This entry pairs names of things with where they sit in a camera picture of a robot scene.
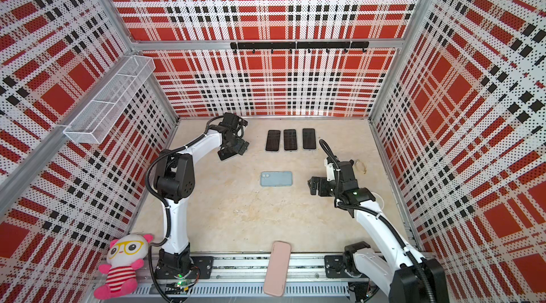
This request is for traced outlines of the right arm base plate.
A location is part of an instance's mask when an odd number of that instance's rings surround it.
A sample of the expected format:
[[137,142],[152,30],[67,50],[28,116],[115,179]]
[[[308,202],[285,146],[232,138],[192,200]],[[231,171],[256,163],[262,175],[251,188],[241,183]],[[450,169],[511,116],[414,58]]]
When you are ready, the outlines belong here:
[[347,254],[325,256],[324,267],[329,279],[368,279],[357,270],[352,257]]

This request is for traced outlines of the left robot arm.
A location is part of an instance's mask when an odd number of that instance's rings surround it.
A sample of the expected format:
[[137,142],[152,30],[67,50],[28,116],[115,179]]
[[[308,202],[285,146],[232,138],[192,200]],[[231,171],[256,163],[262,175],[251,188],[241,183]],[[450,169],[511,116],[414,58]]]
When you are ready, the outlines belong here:
[[244,140],[247,125],[247,120],[233,113],[212,118],[195,139],[181,147],[164,150],[150,164],[145,186],[162,203],[164,237],[156,247],[165,256],[189,253],[187,210],[196,187],[197,163],[213,151],[222,161],[243,155],[249,146]]

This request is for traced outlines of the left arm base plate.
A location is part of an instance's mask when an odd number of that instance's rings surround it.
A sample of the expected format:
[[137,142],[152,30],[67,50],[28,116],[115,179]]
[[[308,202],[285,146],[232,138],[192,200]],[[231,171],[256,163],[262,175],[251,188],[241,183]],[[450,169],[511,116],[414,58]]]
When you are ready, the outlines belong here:
[[178,267],[169,267],[162,259],[154,268],[154,276],[158,280],[207,280],[213,270],[214,257],[191,256],[177,264]]

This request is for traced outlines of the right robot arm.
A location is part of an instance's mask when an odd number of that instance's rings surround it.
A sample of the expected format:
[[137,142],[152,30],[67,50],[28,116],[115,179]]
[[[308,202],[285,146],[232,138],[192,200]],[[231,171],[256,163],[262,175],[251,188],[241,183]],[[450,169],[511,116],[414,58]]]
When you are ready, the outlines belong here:
[[370,246],[346,247],[346,271],[368,277],[389,302],[448,302],[446,275],[439,261],[427,259],[401,236],[373,193],[358,186],[353,164],[328,156],[326,176],[308,180],[312,196],[331,196],[334,206],[355,219],[381,252],[376,255]]

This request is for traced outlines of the black phone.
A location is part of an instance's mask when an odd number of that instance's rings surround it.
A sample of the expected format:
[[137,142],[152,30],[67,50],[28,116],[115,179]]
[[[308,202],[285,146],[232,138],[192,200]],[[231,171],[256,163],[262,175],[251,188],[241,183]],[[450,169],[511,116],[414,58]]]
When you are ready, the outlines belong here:
[[278,152],[280,150],[281,131],[271,129],[267,132],[266,152]]
[[317,137],[314,128],[302,130],[302,145],[304,150],[315,150],[317,148]]
[[283,131],[284,151],[297,151],[297,131],[295,129],[285,129]]

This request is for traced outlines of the light blue case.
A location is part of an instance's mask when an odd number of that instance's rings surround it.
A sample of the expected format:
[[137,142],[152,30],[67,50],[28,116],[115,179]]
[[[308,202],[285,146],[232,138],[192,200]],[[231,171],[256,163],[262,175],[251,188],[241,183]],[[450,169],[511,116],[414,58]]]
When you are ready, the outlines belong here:
[[293,185],[292,172],[262,172],[260,175],[260,186],[267,187],[285,187]]

